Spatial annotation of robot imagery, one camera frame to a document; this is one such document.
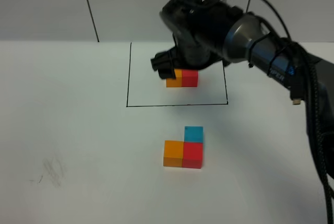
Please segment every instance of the red block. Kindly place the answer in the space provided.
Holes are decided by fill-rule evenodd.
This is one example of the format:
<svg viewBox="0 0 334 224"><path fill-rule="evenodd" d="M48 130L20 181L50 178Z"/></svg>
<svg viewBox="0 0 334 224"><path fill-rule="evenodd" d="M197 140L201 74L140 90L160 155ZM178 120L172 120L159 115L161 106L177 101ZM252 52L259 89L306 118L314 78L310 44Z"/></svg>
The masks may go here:
<svg viewBox="0 0 334 224"><path fill-rule="evenodd" d="M182 70L182 87L197 87L198 71Z"/></svg>
<svg viewBox="0 0 334 224"><path fill-rule="evenodd" d="M201 168L203 163L203 143L185 142L183 146L183 168Z"/></svg>

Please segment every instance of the cube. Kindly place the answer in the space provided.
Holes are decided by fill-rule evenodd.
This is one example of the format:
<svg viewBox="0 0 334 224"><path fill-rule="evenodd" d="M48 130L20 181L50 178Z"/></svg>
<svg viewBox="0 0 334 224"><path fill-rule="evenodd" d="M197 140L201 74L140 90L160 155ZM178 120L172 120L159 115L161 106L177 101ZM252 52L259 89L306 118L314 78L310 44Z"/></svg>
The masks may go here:
<svg viewBox="0 0 334 224"><path fill-rule="evenodd" d="M182 87L197 87L198 71L182 70Z"/></svg>
<svg viewBox="0 0 334 224"><path fill-rule="evenodd" d="M182 167L184 142L165 140L163 165L165 167Z"/></svg>
<svg viewBox="0 0 334 224"><path fill-rule="evenodd" d="M166 79L166 87L182 87L182 70L175 69L175 79Z"/></svg>
<svg viewBox="0 0 334 224"><path fill-rule="evenodd" d="M184 142L203 143L204 133L202 126L186 126L184 128Z"/></svg>
<svg viewBox="0 0 334 224"><path fill-rule="evenodd" d="M203 164L203 143L185 142L183 147L183 168L200 169Z"/></svg>

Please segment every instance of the smudge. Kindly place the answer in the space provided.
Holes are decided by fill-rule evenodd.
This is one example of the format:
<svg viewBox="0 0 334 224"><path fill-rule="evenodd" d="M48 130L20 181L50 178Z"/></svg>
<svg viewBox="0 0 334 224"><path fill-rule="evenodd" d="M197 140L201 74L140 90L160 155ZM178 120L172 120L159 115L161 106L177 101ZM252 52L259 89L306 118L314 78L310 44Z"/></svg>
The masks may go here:
<svg viewBox="0 0 334 224"><path fill-rule="evenodd" d="M55 158L52 160L44 159L43 160L43 166L45 169L45 172L49 176L52 184L55 188L59 188L62 185L61 179L64 178L64 167L62 163L59 161L58 158Z"/></svg>

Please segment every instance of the blue block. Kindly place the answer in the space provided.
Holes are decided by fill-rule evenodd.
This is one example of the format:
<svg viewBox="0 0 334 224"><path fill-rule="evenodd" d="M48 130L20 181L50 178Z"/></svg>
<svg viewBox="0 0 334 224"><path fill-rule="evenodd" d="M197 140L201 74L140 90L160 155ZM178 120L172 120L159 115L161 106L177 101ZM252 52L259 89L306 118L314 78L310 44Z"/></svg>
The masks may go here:
<svg viewBox="0 0 334 224"><path fill-rule="evenodd" d="M204 133L202 126L184 127L184 142L203 143Z"/></svg>

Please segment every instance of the cable connector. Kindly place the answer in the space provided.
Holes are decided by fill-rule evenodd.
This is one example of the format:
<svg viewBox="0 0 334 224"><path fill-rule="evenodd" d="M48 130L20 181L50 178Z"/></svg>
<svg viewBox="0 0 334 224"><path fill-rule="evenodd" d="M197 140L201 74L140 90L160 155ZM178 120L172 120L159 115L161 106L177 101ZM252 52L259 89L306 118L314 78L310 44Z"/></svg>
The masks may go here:
<svg viewBox="0 0 334 224"><path fill-rule="evenodd" d="M297 68L290 78L290 99L294 105L301 104L305 97L304 79L301 70Z"/></svg>

